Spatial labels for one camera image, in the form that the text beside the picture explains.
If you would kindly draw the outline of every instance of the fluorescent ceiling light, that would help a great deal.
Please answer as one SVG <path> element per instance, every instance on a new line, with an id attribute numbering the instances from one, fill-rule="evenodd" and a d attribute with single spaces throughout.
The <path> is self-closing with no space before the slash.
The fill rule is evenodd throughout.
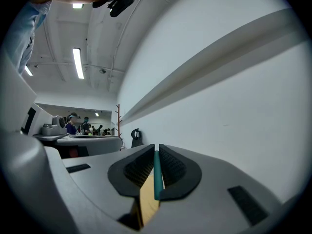
<path id="1" fill-rule="evenodd" d="M 73 3 L 74 9 L 81 9 L 83 7 L 83 3 Z"/>
<path id="2" fill-rule="evenodd" d="M 33 73 L 31 73 L 31 71 L 29 70 L 27 66 L 25 66 L 25 70 L 29 74 L 29 76 L 33 76 Z"/>
<path id="3" fill-rule="evenodd" d="M 82 71 L 82 65 L 81 65 L 81 54 L 80 54 L 80 49 L 73 49 L 74 53 L 74 60 L 75 60 L 75 65 L 76 65 L 76 70 L 79 79 L 84 79 L 83 77 L 83 71 Z"/>

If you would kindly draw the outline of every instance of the teal strip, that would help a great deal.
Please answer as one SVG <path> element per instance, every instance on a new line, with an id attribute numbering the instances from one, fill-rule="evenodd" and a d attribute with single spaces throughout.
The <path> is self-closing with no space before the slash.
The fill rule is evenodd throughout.
<path id="1" fill-rule="evenodd" d="M 159 200 L 159 194 L 163 190 L 159 151 L 154 153 L 154 198 Z"/>

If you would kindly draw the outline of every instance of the wooden piece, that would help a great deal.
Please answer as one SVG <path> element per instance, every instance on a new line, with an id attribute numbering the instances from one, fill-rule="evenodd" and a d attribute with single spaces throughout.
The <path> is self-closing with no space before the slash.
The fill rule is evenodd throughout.
<path id="1" fill-rule="evenodd" d="M 140 205 L 143 225 L 146 225 L 159 209 L 159 201 L 154 199 L 154 176 L 149 175 L 140 189 Z"/>
<path id="2" fill-rule="evenodd" d="M 118 137 L 120 137 L 120 104 L 118 104 L 118 106 L 117 106 L 117 108 L 118 108 Z"/>

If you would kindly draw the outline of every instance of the black vent slot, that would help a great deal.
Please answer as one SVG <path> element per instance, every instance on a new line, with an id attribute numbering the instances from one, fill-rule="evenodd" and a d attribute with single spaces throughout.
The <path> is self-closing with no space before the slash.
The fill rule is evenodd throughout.
<path id="1" fill-rule="evenodd" d="M 164 179 L 165 187 L 170 186 L 186 174 L 186 165 L 183 164 L 179 159 L 160 149 L 160 160 L 161 160 L 161 171 Z"/>
<path id="2" fill-rule="evenodd" d="M 232 187 L 228 189 L 228 192 L 252 226 L 268 216 L 260 204 L 243 187 Z"/>
<path id="3" fill-rule="evenodd" d="M 141 148 L 108 169 L 108 179 L 120 195 L 138 198 L 140 188 L 153 169 L 155 145 Z"/>
<path id="4" fill-rule="evenodd" d="M 201 169 L 193 160 L 159 145 L 159 159 L 165 189 L 159 194 L 160 200 L 176 200 L 186 197 L 201 180 Z"/>
<path id="5" fill-rule="evenodd" d="M 91 166 L 89 166 L 88 164 L 82 164 L 82 165 L 78 165 L 78 166 L 71 166 L 71 167 L 67 167 L 66 170 L 68 171 L 68 173 L 74 173 L 74 172 L 79 172 L 85 169 L 91 168 Z"/>
<path id="6" fill-rule="evenodd" d="M 20 129 L 24 134 L 28 134 L 29 133 L 30 126 L 31 126 L 31 123 L 33 122 L 35 114 L 36 114 L 36 110 L 31 107 L 29 109 L 29 111 L 28 111 L 28 119 L 26 121 L 25 128 L 21 128 Z"/>
<path id="7" fill-rule="evenodd" d="M 142 187 L 154 166 L 154 151 L 145 152 L 126 165 L 123 173 L 138 187 Z"/>

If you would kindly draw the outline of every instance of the gray panel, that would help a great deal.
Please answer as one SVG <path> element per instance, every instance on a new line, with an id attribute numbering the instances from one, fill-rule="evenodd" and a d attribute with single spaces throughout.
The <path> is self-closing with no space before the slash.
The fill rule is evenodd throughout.
<path id="1" fill-rule="evenodd" d="M 56 188 L 42 144 L 26 135 L 4 132 L 0 143 L 3 175 L 28 214 L 53 233 L 78 233 Z"/>
<path id="2" fill-rule="evenodd" d="M 75 136 L 65 136 L 57 140 L 58 146 L 85 146 L 90 156 L 117 152 L 122 147 L 122 139 L 117 136 L 90 138 L 75 138 Z"/>
<path id="3" fill-rule="evenodd" d="M 73 217 L 79 232 L 82 234 L 98 234 L 98 233 L 124 233 L 134 234 L 135 231 L 118 223 L 103 212 L 97 205 L 91 202 L 83 191 L 73 181 L 70 174 L 67 172 L 62 159 L 56 149 L 45 147 L 49 159 L 50 168 L 64 203 Z M 75 165 L 75 160 L 83 162 L 84 158 L 72 158 L 69 166 Z M 115 202 L 113 207 L 118 207 L 118 202 Z"/>
<path id="4" fill-rule="evenodd" d="M 20 131 L 37 95 L 17 73 L 1 47 L 0 55 L 0 128 L 5 132 Z"/>
<path id="5" fill-rule="evenodd" d="M 70 176 L 97 207 L 113 219 L 119 219 L 131 211 L 134 198 L 121 196 L 108 180 L 107 172 L 112 164 L 147 145 L 100 156 L 63 159 L 65 167 L 88 164 L 91 168 L 70 173 Z"/>
<path id="6" fill-rule="evenodd" d="M 54 141 L 54 140 L 57 140 L 59 138 L 63 138 L 65 136 L 68 136 L 69 134 L 63 134 L 63 135 L 57 135 L 57 136 L 45 136 L 45 135 L 42 135 L 42 134 L 37 134 L 37 135 L 33 135 L 33 137 L 35 137 L 36 139 L 38 140 L 41 140 L 41 141 Z"/>
<path id="7" fill-rule="evenodd" d="M 202 169 L 202 179 L 185 199 L 162 201 L 143 232 L 233 234 L 246 230 L 249 224 L 227 191 L 238 185 L 269 213 L 281 206 L 268 189 L 235 166 L 189 150 L 167 147 L 195 161 Z"/>
<path id="8" fill-rule="evenodd" d="M 284 217 L 286 214 L 292 209 L 292 207 L 295 205 L 297 200 L 299 199 L 299 196 L 294 196 L 291 199 L 289 199 L 286 203 L 284 203 L 280 208 L 278 208 L 276 211 L 272 213 L 269 217 L 264 219 L 262 222 L 254 226 L 253 228 L 250 228 L 246 231 L 241 232 L 240 234 L 262 234 L 262 233 L 268 233 L 269 230 L 271 230 L 274 226 L 276 226 Z"/>

